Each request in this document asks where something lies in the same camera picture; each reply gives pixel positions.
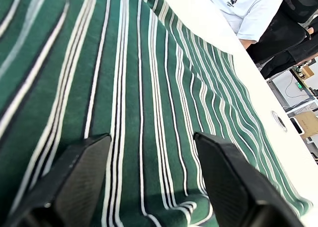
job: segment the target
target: person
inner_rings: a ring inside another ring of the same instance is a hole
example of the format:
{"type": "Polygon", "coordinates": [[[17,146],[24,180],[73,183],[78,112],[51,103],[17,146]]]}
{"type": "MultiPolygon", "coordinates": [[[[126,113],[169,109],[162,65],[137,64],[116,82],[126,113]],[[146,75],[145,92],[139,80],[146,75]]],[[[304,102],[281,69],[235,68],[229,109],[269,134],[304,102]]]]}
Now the person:
{"type": "Polygon", "coordinates": [[[260,72],[265,79],[318,56],[318,17],[311,22],[307,31],[311,34],[311,40],[305,38],[299,45],[275,56],[262,68],[260,72]]]}
{"type": "Polygon", "coordinates": [[[259,41],[283,0],[211,0],[245,49],[259,41]]]}

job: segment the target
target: black pants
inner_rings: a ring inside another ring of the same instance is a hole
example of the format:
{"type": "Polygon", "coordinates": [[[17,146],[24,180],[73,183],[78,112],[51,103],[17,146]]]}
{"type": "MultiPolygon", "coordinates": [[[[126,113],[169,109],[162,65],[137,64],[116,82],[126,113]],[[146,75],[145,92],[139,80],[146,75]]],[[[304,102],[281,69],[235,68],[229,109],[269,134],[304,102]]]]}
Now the black pants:
{"type": "Polygon", "coordinates": [[[295,59],[290,55],[288,51],[283,52],[275,56],[270,60],[260,71],[262,76],[267,79],[273,75],[287,70],[296,64],[295,59]]]}

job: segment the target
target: cable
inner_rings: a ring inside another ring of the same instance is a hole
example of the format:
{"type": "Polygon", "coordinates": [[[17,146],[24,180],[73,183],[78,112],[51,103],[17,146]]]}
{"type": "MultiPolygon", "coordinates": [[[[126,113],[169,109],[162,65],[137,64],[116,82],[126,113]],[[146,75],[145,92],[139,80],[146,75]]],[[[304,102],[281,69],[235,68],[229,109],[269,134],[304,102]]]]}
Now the cable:
{"type": "Polygon", "coordinates": [[[297,95],[297,96],[289,96],[289,95],[287,94],[287,89],[288,89],[288,87],[290,87],[290,85],[292,84],[293,78],[294,78],[294,76],[292,75],[292,80],[290,81],[289,85],[288,85],[288,86],[286,87],[286,89],[285,89],[285,94],[286,94],[288,97],[290,97],[290,98],[297,98],[297,97],[300,97],[300,96],[309,96],[309,97],[315,98],[315,96],[309,95],[309,94],[301,94],[301,95],[297,95]]]}

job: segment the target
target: graphic print on shirt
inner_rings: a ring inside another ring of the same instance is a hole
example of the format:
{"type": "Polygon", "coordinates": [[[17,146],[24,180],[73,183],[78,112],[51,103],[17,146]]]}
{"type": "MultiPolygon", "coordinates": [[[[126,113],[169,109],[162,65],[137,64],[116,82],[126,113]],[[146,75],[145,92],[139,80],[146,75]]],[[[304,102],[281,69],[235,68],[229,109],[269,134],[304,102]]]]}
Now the graphic print on shirt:
{"type": "Polygon", "coordinates": [[[229,7],[234,7],[234,4],[237,2],[238,0],[231,0],[230,2],[227,2],[227,5],[229,7]]]}

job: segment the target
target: black chair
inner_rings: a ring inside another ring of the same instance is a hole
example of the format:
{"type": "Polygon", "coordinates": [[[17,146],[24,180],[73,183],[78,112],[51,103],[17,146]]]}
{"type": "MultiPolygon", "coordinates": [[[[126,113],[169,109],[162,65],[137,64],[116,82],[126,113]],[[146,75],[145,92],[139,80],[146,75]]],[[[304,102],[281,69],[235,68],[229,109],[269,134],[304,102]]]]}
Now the black chair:
{"type": "Polygon", "coordinates": [[[262,63],[298,45],[305,37],[305,29],[279,10],[259,42],[251,45],[247,52],[255,63],[262,63]]]}
{"type": "Polygon", "coordinates": [[[262,63],[299,43],[309,33],[298,23],[305,23],[318,10],[318,0],[283,0],[277,14],[259,42],[247,52],[255,63],[262,63]]]}
{"type": "Polygon", "coordinates": [[[295,22],[305,23],[318,9],[318,0],[283,0],[280,7],[295,22]]]}

